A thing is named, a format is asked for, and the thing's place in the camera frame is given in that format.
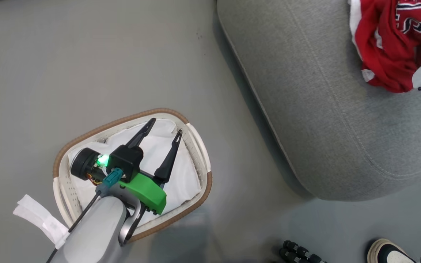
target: sneaker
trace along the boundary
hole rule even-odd
[[[369,248],[368,263],[416,263],[402,248],[387,239],[376,240]]]

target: green led light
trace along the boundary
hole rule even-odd
[[[97,164],[100,166],[107,166],[108,165],[108,159],[110,159],[109,155],[102,155],[97,159]]]

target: teal connector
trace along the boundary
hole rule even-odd
[[[100,191],[100,197],[107,196],[109,194],[109,189],[121,180],[122,175],[123,172],[120,168],[113,169],[113,171],[103,179],[102,183],[95,188],[95,192],[97,193]]]

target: brown basket rim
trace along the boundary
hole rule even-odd
[[[61,163],[61,159],[63,158],[63,156],[66,154],[66,152],[73,147],[74,145],[76,145],[77,143],[91,137],[92,135],[95,135],[97,133],[101,133],[104,130],[107,130],[111,127],[120,125],[122,123],[125,122],[129,122],[132,121],[134,119],[137,118],[141,118],[141,117],[145,117],[147,115],[152,115],[152,114],[157,114],[157,113],[168,113],[171,115],[174,115],[175,117],[179,118],[180,120],[182,120],[182,122],[184,122],[185,124],[188,124],[189,121],[187,120],[187,118],[185,118],[185,116],[183,116],[181,113],[175,111],[175,110],[171,110],[169,108],[155,108],[153,110],[147,110],[147,111],[143,111],[134,115],[129,115],[127,117],[112,121],[110,123],[107,123],[105,125],[102,125],[98,128],[95,128],[87,133],[84,133],[83,135],[75,138],[74,140],[68,142],[61,150],[60,152],[56,155],[55,158],[55,162],[53,164],[53,178],[57,178],[60,176],[60,163]],[[198,208],[199,206],[201,206],[204,201],[207,199],[207,196],[209,196],[210,190],[212,187],[212,172],[207,173],[207,185],[206,185],[206,190],[204,191],[204,194],[201,196],[201,198],[199,198],[199,200],[194,203],[192,206],[190,206],[189,208],[187,208],[185,211],[179,213],[178,215],[175,215],[174,217],[170,218],[169,220],[161,223],[158,226],[155,226],[147,231],[144,231],[142,233],[139,233],[137,235],[134,235],[130,242],[133,241],[137,241],[141,238],[144,238],[148,235],[151,235],[159,230],[162,230],[163,228],[166,228],[167,226],[170,226],[172,223],[177,222],[178,220],[180,220],[181,218],[183,218],[184,216],[186,216],[187,214],[191,213],[192,211],[194,211],[194,209]]]

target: gray floor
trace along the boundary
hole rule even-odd
[[[0,1],[0,262],[53,249],[12,215],[29,194],[61,219],[52,163],[72,138],[157,107],[201,134],[214,184],[198,210],[127,247],[123,262],[261,262],[284,239],[331,263],[366,243],[421,250],[421,183],[361,203],[309,198],[270,136],[219,27],[214,0]]]

